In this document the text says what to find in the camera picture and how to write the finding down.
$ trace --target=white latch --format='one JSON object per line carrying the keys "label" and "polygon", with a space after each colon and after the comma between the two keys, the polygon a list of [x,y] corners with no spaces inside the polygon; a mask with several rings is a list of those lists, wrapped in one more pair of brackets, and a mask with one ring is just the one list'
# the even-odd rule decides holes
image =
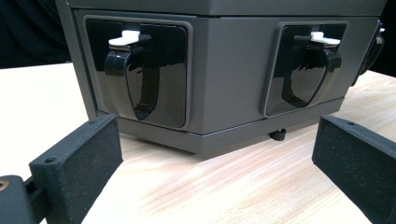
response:
{"label": "white latch", "polygon": [[312,32],[311,33],[311,41],[322,43],[322,44],[328,44],[328,45],[339,45],[341,42],[339,39],[331,39],[331,38],[326,38],[323,36],[324,36],[323,32]]}
{"label": "white latch", "polygon": [[140,31],[122,31],[122,37],[109,39],[108,44],[113,46],[126,46],[139,41]]}

